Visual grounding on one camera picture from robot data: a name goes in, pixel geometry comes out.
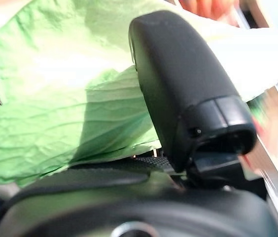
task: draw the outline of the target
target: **green plastic bag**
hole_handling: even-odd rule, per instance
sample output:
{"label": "green plastic bag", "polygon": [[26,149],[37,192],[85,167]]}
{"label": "green plastic bag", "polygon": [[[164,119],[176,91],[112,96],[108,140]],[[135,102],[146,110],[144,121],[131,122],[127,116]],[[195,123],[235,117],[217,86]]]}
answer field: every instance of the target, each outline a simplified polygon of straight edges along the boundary
{"label": "green plastic bag", "polygon": [[201,33],[244,100],[278,81],[272,71],[251,92],[247,85],[256,78],[247,71],[239,77],[246,65],[230,59],[234,53],[225,47],[241,51],[232,42],[243,37],[263,47],[252,36],[276,37],[269,31],[243,31],[163,0],[34,0],[0,29],[0,184],[24,186],[77,163],[160,147],[131,60],[128,26],[164,9]]}

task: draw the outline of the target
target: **silver metal ring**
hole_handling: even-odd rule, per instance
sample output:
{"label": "silver metal ring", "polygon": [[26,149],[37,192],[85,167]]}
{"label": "silver metal ring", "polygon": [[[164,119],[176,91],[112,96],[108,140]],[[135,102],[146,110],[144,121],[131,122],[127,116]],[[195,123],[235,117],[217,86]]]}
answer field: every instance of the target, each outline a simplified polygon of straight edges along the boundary
{"label": "silver metal ring", "polygon": [[121,237],[123,234],[130,231],[142,231],[146,232],[151,237],[159,237],[159,234],[151,225],[139,221],[131,221],[121,224],[113,230],[110,237]]}

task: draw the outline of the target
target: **black plastic casing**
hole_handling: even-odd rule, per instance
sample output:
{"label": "black plastic casing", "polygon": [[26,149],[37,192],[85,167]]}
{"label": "black plastic casing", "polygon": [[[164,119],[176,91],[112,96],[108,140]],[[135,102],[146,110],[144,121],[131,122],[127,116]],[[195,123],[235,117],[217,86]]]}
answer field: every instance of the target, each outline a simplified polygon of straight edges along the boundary
{"label": "black plastic casing", "polygon": [[246,154],[256,131],[244,103],[204,39],[169,11],[135,18],[130,47],[151,119],[176,172],[197,149]]}

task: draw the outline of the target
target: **crinkled green plastic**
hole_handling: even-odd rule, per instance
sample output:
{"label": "crinkled green plastic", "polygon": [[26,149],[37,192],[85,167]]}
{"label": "crinkled green plastic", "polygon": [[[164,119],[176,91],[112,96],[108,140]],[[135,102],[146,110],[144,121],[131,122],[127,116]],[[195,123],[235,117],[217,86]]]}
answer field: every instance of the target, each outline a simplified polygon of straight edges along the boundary
{"label": "crinkled green plastic", "polygon": [[267,45],[250,37],[254,32],[163,0],[33,0],[0,29],[0,184],[24,186],[80,162],[160,147],[133,67],[128,27],[133,18],[164,9],[201,33],[244,100],[278,81],[271,71],[266,85],[251,92],[247,85],[258,82],[249,70],[256,67],[252,58],[260,62],[264,53],[251,55],[248,66],[233,45],[246,39],[247,48],[239,50],[246,56],[258,44],[271,52],[277,41]]}

